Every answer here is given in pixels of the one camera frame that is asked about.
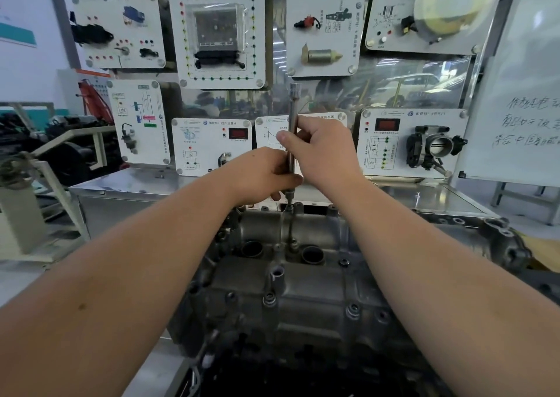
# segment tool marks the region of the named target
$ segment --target metal engine casing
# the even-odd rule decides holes
[[[419,215],[512,273],[531,258],[505,219]],[[232,211],[168,330],[186,357],[199,361],[205,352],[233,351],[259,363],[353,365],[367,373],[383,356],[430,369],[332,206],[326,215],[305,214],[301,203],[293,213]]]

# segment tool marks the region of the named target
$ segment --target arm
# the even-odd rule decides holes
[[[0,395],[120,396],[229,210],[301,183],[251,151],[81,247],[0,309]]]
[[[389,304],[452,390],[560,395],[560,310],[364,179],[338,121],[300,116],[298,126],[310,143],[278,140],[348,220]]]

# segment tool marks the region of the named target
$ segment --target hand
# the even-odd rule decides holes
[[[279,191],[303,182],[299,174],[286,174],[286,156],[279,149],[254,149],[214,170],[213,174],[231,190],[235,206],[256,204],[269,196],[279,201]]]
[[[276,138],[299,161],[306,180],[327,197],[348,180],[363,180],[352,134],[342,123],[300,115],[297,126],[297,136],[281,131]]]

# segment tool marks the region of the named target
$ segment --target white wall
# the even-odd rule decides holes
[[[0,41],[0,101],[54,102],[65,109],[57,69],[69,65],[52,0],[22,2],[37,47]]]

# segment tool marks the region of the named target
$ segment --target person's right hand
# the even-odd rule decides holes
[[[297,136],[278,132],[276,138],[300,163],[304,178],[324,194],[348,181],[363,180],[352,134],[337,120],[300,115]]]

